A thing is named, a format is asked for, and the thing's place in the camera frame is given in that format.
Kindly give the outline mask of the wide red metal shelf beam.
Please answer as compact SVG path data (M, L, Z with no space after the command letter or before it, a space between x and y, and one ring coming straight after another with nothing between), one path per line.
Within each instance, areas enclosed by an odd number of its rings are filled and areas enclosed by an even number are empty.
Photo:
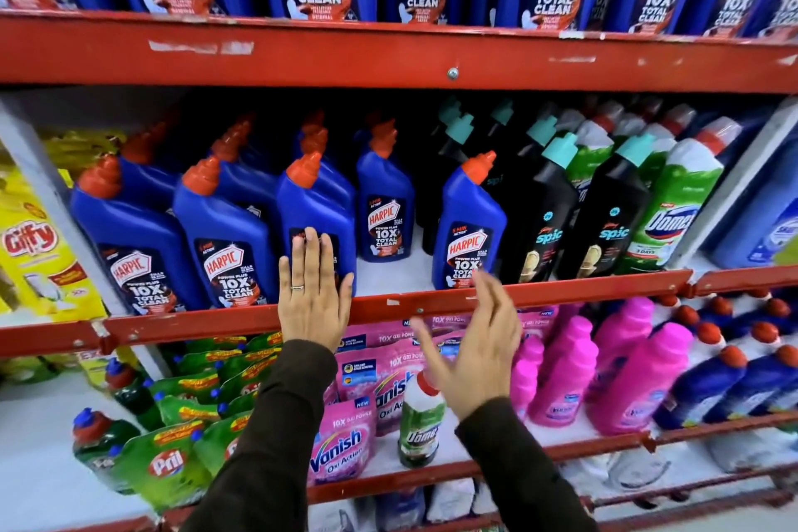
M798 95L798 43L0 12L0 83Z

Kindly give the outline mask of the person's right hand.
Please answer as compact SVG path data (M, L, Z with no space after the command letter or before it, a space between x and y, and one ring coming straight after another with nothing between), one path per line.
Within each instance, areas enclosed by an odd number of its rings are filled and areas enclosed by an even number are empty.
M503 285L484 269L473 274L477 306L452 364L450 379L434 379L459 421L487 402L508 398L522 324Z

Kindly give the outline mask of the dark green dish soap bottle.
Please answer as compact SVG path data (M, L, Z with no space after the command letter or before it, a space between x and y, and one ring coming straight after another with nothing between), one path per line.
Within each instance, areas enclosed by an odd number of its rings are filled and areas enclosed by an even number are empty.
M74 418L72 435L73 453L79 463L108 489L119 495L134 494L129 483L114 473L113 468L125 443L141 435L138 426L85 407Z
M105 384L115 401L123 406L147 431L165 426L153 395L145 387L145 376L116 357L105 368Z

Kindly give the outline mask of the stack of pink stain-remover pouches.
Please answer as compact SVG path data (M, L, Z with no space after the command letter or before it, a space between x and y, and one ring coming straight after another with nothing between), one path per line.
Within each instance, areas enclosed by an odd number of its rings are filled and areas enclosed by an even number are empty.
M308 480L315 485L359 476L370 456L381 460L380 453L373 452L377 438L394 434L398 442L405 388L424 367L412 341L346 352L338 363L336 382L342 401L326 407L314 443ZM471 458L455 434L459 423L447 405L437 450L446 463L454 457Z

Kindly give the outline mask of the white metal shelf upright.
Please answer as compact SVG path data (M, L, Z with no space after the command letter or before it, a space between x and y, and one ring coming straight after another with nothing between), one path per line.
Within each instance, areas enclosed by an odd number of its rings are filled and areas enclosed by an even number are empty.
M106 276L94 245L83 234L69 210L70 190L45 152L34 126L22 110L16 94L0 94L0 141L41 200L46 211L63 232L77 261L100 294L107 314L128 314L116 286Z
M798 95L791 95L780 103L737 164L714 189L685 237L674 249L665 266L667 270L691 268L693 256L797 124Z

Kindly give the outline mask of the person's left forearm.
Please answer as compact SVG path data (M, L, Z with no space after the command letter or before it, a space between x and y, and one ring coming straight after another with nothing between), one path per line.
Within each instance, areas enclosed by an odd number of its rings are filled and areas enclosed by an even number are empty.
M180 532L305 532L310 457L335 374L329 348L284 344L233 456Z

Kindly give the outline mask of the long red shelf edge rail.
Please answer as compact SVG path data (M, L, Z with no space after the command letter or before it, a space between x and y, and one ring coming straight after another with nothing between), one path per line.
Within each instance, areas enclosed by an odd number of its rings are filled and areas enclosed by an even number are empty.
M624 276L581 278L524 285L506 285L517 308L618 300L632 296L678 293L693 275L689 268ZM353 299L350 323L364 325L414 316L430 317L472 312L473 288L358 296ZM120 345L144 345L227 335L251 335L278 328L276 305L206 311L112 317L102 321L105 334L100 349L109 353Z
M600 456L615 451L645 446L650 440L647 430L612 437L598 437L581 442L545 446L544 451L555 463L577 458ZM472 459L440 463L439 451L433 464L418 468L400 468L380 474L366 475L339 483L329 483L307 489L310 506L343 499L375 497L388 493L414 490L462 478L481 478L480 467Z

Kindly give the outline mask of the group of black teal-capped bottles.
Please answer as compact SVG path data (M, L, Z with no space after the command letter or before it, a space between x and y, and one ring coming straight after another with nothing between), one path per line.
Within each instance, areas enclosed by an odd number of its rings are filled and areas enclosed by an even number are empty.
M579 203L566 176L577 136L556 137L556 122L553 115L537 120L526 144L510 152L499 199L484 187L497 161L493 150L468 158L447 179L433 248L436 289L473 286L479 268L504 285L548 280Z

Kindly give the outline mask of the group of blue red-capped bottles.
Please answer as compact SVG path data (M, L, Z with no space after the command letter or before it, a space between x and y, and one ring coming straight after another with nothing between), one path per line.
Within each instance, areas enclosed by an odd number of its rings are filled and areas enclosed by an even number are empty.
M171 214L121 197L121 162L113 155L82 173L70 209L140 315L267 305L278 296L278 255L290 254L308 227L331 240L336 285L356 270L353 216L314 189L321 164L320 151L306 148L283 173L275 220L224 197L215 155L177 178Z

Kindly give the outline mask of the stack of green refill pouches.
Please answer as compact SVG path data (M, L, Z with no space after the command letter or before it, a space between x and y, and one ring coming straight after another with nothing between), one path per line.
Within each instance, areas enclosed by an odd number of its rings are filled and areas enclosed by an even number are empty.
M158 515L197 503L232 457L282 348L283 334L267 332L232 350L190 354L203 365L190 375L145 382L152 429L107 449L119 490Z

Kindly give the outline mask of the clear plastic bottle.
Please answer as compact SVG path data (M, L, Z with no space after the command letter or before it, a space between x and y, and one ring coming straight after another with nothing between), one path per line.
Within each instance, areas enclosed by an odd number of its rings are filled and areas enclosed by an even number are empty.
M623 493L646 490L661 480L672 467L673 458L665 452L649 452L644 447L620 451L611 458L607 487Z

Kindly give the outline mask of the row of white pouches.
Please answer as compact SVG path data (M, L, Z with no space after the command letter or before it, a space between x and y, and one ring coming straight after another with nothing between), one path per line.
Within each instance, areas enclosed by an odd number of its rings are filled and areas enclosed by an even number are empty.
M504 532L487 485L420 472L309 487L303 532Z

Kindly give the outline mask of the person's right forearm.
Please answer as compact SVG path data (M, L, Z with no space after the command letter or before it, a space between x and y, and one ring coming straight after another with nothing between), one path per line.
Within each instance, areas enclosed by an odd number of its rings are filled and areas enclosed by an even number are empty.
M508 532L600 532L508 397L479 406L455 434L480 467Z

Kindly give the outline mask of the short red shelf edge rail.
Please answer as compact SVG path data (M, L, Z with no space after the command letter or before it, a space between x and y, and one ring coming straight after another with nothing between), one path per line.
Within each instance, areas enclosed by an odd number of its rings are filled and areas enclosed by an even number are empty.
M728 435L743 431L754 431L761 428L785 426L798 423L798 409L770 414L767 416L749 416L728 420L719 424L699 424L689 428L675 430L652 429L644 445L654 450L656 447L674 443L689 442L710 436Z
M113 350L88 321L0 328L0 358Z
M685 286L684 295L708 296L798 285L798 265L711 269Z

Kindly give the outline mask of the stack of yellow refill pouches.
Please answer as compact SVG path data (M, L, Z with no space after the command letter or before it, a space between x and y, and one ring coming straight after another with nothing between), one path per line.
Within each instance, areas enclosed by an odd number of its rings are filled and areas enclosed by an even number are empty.
M57 134L46 128L45 154L66 187L127 140L119 128L87 128ZM0 313L27 308L54 322L85 321L107 315L101 295L88 278L63 230L34 186L0 141L0 276L13 296L0 296Z

